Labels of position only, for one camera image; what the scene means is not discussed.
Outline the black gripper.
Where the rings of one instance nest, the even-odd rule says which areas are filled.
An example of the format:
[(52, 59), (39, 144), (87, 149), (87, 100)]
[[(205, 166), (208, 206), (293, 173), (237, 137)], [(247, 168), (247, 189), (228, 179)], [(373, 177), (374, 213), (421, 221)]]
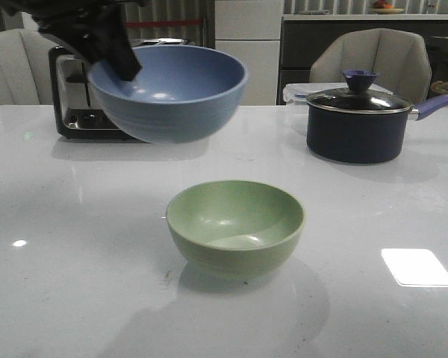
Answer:
[(3, 1), (13, 15), (27, 13), (42, 36), (61, 44), (88, 63), (106, 60), (123, 81), (142, 69), (128, 40), (122, 7), (126, 1)]

